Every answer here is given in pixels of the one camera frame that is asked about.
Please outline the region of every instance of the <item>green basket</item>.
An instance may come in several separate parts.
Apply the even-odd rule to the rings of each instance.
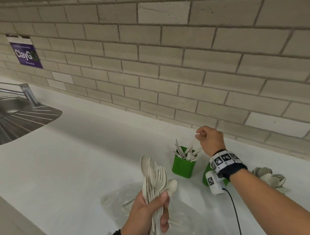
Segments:
[[[186,147],[183,146],[180,147],[182,148],[183,152],[185,152],[187,149]],[[175,155],[172,172],[185,178],[190,178],[192,176],[195,163],[196,162],[190,162],[185,159],[179,158]]]
[[[205,169],[205,172],[203,173],[203,176],[202,176],[202,182],[203,182],[203,184],[204,184],[205,186],[208,186],[208,187],[209,187],[208,181],[207,181],[207,179],[206,179],[206,173],[207,173],[208,171],[213,171],[213,169],[212,169],[211,166],[210,166],[210,163],[208,163],[208,165],[207,165],[207,167],[206,167],[206,169]],[[228,183],[229,183],[229,181],[228,181],[227,179],[224,179],[223,182],[224,182],[224,184],[225,184],[226,186],[227,186]]]

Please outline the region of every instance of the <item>floor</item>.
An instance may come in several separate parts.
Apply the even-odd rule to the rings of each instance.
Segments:
[[[0,234],[46,235],[2,197],[0,197]]]

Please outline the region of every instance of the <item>forearm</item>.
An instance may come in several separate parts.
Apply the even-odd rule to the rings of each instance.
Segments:
[[[230,181],[267,235],[310,234],[310,213],[248,170]]]

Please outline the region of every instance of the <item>person's right hand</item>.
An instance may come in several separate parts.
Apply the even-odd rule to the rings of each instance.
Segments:
[[[223,132],[219,132],[208,126],[200,127],[195,135],[196,139],[200,141],[200,145],[210,157],[212,157],[217,151],[226,149],[224,143]]]

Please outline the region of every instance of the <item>black cable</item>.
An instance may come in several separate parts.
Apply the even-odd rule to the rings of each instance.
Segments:
[[[225,190],[225,191],[229,194],[229,196],[230,196],[230,198],[231,198],[231,200],[232,200],[233,208],[235,209],[235,213],[236,213],[236,218],[237,218],[237,222],[238,222],[238,227],[239,227],[240,235],[242,235],[242,234],[241,234],[240,224],[239,224],[239,219],[238,219],[238,215],[237,215],[237,211],[236,211],[236,207],[235,207],[235,203],[233,202],[233,198],[232,198],[232,196],[230,195],[230,193],[228,192],[227,189],[222,188],[222,190]]]

